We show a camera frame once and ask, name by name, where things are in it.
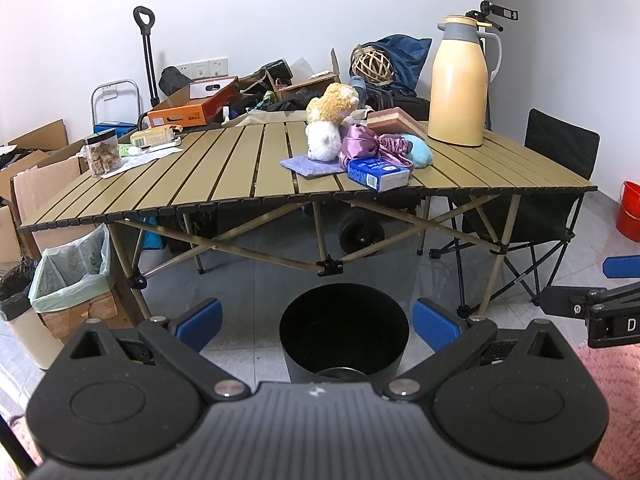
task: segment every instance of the blue plush toy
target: blue plush toy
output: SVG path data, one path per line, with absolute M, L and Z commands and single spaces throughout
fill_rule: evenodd
M 414 145 L 411 152 L 406 154 L 406 158 L 412 161 L 416 170 L 433 164 L 433 153 L 420 137 L 410 134 L 401 134 L 401 137 L 404 137 L 405 140 L 410 140 Z

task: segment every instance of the yellow thermos jug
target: yellow thermos jug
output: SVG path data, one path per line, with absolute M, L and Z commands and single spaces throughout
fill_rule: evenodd
M 481 146 L 488 83 L 502 63 L 502 42 L 497 34 L 479 32 L 478 21 L 446 16 L 431 77 L 429 136 L 457 146 Z M 498 42 L 498 64 L 488 76 L 478 38 Z

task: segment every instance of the clear plastic jar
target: clear plastic jar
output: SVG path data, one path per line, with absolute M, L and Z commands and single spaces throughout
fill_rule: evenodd
M 84 140 L 86 161 L 93 176 L 100 176 L 122 166 L 115 128 Z

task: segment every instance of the blue box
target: blue box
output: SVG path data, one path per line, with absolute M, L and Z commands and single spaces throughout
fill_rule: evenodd
M 388 191 L 409 183 L 411 171 L 380 158 L 357 158 L 347 167 L 347 176 L 378 192 Z
M 105 130 L 111 130 L 115 128 L 116 136 L 118 138 L 128 134 L 131 130 L 136 128 L 136 124 L 132 123 L 121 123 L 118 121 L 103 121 L 98 124 L 94 124 L 94 134 L 99 134 Z

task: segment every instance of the black camping chair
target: black camping chair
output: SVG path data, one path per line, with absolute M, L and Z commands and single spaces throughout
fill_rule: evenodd
M 529 112 L 525 146 L 530 150 L 554 160 L 587 180 L 590 179 L 591 173 L 593 173 L 599 143 L 600 136 L 594 132 L 545 115 L 535 108 Z M 575 237 L 575 223 L 578 219 L 583 198 L 584 193 L 523 195 L 520 200 L 520 207 L 518 208 L 513 233 L 511 234 L 511 243 L 508 252 L 511 253 L 528 248 L 531 253 L 531 266 L 523 272 L 520 272 L 511 263 L 508 256 L 505 257 L 504 263 L 513 273 L 514 279 L 495 292 L 491 296 L 491 300 L 503 294 L 516 283 L 520 283 L 529 293 L 533 304 L 535 306 L 540 304 L 538 300 L 540 295 L 538 267 L 553 254 L 560 251 L 558 260 L 547 282 L 547 285 L 550 285 L 558 273 L 569 242 Z M 469 197 L 454 197 L 453 200 L 449 200 L 449 208 L 453 209 L 454 204 L 460 206 L 469 200 Z M 504 227 L 510 201 L 511 197 L 509 196 L 499 196 L 482 206 L 489 222 L 495 229 L 501 231 Z M 576 202 L 577 205 L 571 222 L 567 225 L 569 215 Z M 457 228 L 455 219 L 452 219 L 452 225 L 454 229 Z M 484 222 L 482 222 L 482 219 L 475 209 L 464 213 L 462 230 L 466 233 L 475 232 L 480 238 L 492 241 L 490 234 L 484 226 Z M 541 258 L 538 258 L 536 256 L 536 246 L 548 242 L 557 242 L 557 244 Z M 441 249 L 432 249 L 429 251 L 429 256 L 432 259 L 438 259 L 443 254 L 456 253 L 461 305 L 458 313 L 461 317 L 468 316 L 479 307 L 479 305 L 477 305 L 470 308 L 465 304 L 465 285 L 460 251 L 472 245 L 471 243 L 460 244 L 457 239 L 454 239 Z M 535 279 L 535 292 L 531 290 L 529 284 L 524 280 L 524 277 L 532 272 Z

